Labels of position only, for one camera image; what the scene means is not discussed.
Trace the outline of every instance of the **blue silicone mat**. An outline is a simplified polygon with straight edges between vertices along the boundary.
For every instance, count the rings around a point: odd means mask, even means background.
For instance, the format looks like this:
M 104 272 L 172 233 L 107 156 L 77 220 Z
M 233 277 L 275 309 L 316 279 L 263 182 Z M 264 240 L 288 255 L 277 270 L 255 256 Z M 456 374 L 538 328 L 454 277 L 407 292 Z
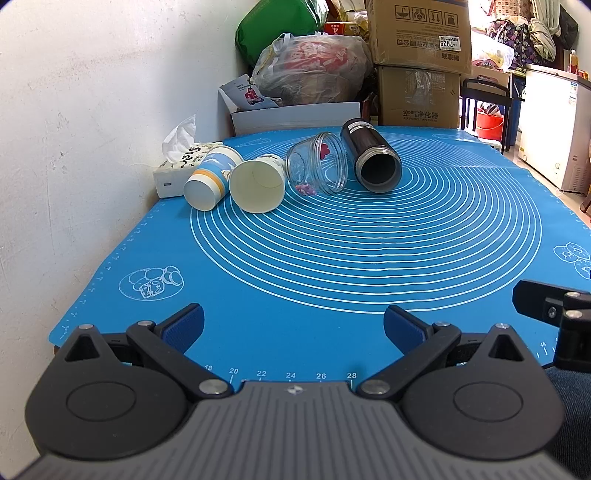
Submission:
M 382 314 L 396 303 L 465 332 L 516 328 L 542 364 L 556 329 L 515 313 L 522 278 L 590 290 L 590 231 L 528 171 L 460 131 L 379 129 L 399 153 L 396 190 L 354 180 L 329 198 L 288 191 L 275 211 L 243 213 L 230 197 L 211 212 L 159 201 L 101 264 L 51 332 L 81 323 L 123 332 L 190 302 L 205 312 L 187 356 L 240 380 L 349 380 L 400 357 Z M 245 159 L 285 155 L 318 129 L 266 132 L 225 144 Z

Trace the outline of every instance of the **white paper cup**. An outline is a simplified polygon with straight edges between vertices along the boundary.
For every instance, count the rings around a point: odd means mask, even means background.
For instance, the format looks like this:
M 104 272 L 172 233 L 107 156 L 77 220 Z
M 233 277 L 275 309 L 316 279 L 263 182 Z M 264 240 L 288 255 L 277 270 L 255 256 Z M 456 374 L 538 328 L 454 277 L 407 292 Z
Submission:
M 213 209 L 229 192 L 230 174 L 242 162 L 232 147 L 212 148 L 184 185 L 189 205 L 202 212 Z
M 274 210 L 285 196 L 285 161 L 267 154 L 241 163 L 230 177 L 230 195 L 245 212 Z

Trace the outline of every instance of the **green bag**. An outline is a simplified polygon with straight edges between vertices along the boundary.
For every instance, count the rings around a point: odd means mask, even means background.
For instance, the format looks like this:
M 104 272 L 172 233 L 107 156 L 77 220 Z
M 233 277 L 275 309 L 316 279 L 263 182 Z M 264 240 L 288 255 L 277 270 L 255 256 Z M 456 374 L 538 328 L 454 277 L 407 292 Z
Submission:
M 261 0 L 236 29 L 236 46 L 251 67 L 282 33 L 310 35 L 321 31 L 328 13 L 326 0 Z

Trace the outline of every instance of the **price label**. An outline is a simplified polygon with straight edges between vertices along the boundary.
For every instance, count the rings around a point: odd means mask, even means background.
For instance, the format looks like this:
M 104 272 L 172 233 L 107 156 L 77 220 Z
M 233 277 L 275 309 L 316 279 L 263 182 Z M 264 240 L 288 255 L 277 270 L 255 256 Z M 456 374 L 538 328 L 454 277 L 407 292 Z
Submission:
M 441 50 L 462 51 L 460 48 L 460 37 L 439 35 L 439 48 Z

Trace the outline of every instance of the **black thermos bottle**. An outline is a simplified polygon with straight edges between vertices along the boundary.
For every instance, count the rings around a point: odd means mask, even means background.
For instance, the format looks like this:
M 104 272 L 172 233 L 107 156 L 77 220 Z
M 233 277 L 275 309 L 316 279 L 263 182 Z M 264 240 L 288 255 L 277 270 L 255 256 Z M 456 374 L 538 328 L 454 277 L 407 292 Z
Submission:
M 361 185 L 375 193 L 396 188 L 402 177 L 402 161 L 372 124 L 361 118 L 348 120 L 340 139 L 349 149 Z

